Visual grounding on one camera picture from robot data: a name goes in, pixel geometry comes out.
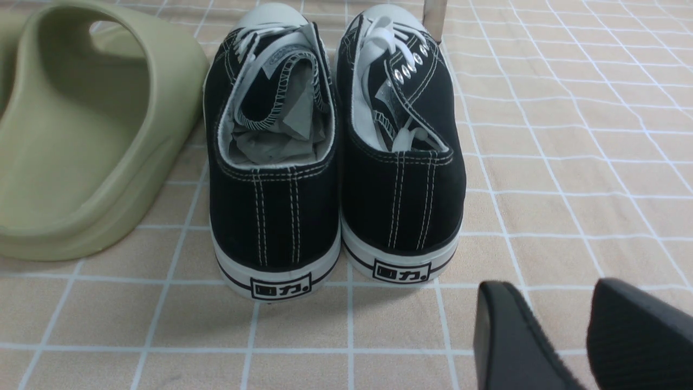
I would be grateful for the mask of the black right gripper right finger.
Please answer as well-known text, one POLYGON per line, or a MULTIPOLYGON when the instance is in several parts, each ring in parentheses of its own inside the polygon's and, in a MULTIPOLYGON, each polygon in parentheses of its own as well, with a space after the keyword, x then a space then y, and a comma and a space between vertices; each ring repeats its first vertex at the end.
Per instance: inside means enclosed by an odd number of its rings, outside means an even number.
POLYGON ((587 358, 601 389, 691 389, 692 318, 614 277, 592 295, 587 358))

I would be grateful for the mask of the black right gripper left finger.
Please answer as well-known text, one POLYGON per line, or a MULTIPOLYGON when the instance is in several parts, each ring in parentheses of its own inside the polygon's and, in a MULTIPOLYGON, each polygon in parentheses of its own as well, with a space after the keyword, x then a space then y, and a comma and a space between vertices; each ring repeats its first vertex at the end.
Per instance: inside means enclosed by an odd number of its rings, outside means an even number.
POLYGON ((584 388, 510 282, 480 282, 473 350, 479 389, 584 388))

